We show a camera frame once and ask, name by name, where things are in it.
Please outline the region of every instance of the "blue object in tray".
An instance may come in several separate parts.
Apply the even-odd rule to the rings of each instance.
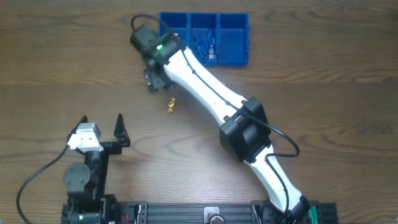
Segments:
[[[248,13],[213,13],[213,12],[160,12],[159,17],[178,34],[204,65],[248,64],[249,58],[249,14]],[[200,37],[208,46],[209,29],[214,30],[215,56],[202,57],[195,44]],[[167,30],[159,26],[159,35]]]

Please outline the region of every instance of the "wooden table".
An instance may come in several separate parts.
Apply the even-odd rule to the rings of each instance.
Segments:
[[[279,159],[310,200],[336,202],[340,223],[398,216],[398,2],[239,0],[0,1],[0,219],[21,223],[23,181],[55,158],[82,115],[110,138],[118,113],[132,145],[111,156],[107,193],[148,202],[250,202],[267,192],[219,144],[210,114],[180,87],[149,94],[130,46],[144,12],[249,13],[243,68],[209,68],[302,147]],[[167,114],[170,97],[177,99]],[[291,150],[273,134],[276,151]],[[22,194],[33,223],[58,223],[68,151]]]

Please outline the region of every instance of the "blue plastic container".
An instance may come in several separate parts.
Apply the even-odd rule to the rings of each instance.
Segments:
[[[214,12],[160,12],[160,19],[178,33],[180,39],[192,49],[204,65],[248,64],[249,58],[249,14]],[[200,36],[207,42],[208,29],[214,29],[215,57],[204,58],[197,49],[194,38]],[[167,31],[159,26],[159,34]]]

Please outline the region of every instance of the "gold candy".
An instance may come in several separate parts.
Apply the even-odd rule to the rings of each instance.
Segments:
[[[172,101],[169,102],[169,109],[167,110],[167,112],[168,112],[169,114],[172,114],[172,113],[173,113],[174,105],[175,105],[175,98],[172,97]]]

